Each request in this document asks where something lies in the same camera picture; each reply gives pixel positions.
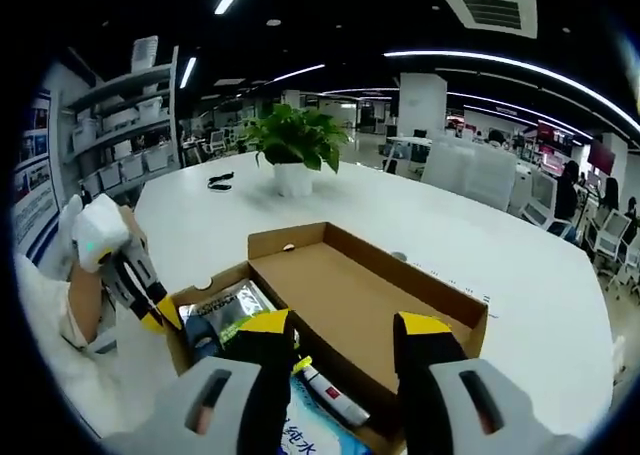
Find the person's left hand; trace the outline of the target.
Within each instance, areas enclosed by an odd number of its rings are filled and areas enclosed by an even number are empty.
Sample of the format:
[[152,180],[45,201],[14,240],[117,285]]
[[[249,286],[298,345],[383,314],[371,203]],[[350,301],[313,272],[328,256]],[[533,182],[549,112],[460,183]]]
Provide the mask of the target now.
[[143,232],[143,230],[141,229],[141,227],[139,226],[139,224],[137,223],[133,210],[129,206],[125,206],[125,205],[119,206],[118,209],[122,219],[124,220],[125,224],[129,229],[129,232],[132,234],[134,238],[138,239],[141,242],[143,249],[145,251],[148,251],[147,237]]

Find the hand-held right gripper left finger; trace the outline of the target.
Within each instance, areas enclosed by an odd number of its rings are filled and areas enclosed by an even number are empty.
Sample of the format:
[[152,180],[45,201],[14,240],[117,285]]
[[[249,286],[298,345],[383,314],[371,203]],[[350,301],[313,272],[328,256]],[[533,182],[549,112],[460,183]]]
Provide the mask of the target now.
[[289,315],[248,319],[221,356],[201,359],[160,391],[138,428],[105,438],[105,453],[277,453],[291,398]]

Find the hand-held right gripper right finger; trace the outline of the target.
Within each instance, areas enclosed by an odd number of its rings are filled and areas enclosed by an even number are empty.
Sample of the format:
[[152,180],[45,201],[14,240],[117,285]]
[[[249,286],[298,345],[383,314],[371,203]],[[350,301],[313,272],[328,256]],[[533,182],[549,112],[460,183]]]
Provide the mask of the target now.
[[581,441],[552,433],[530,397],[489,362],[466,356],[449,326],[394,315],[397,400],[410,454],[577,454]]

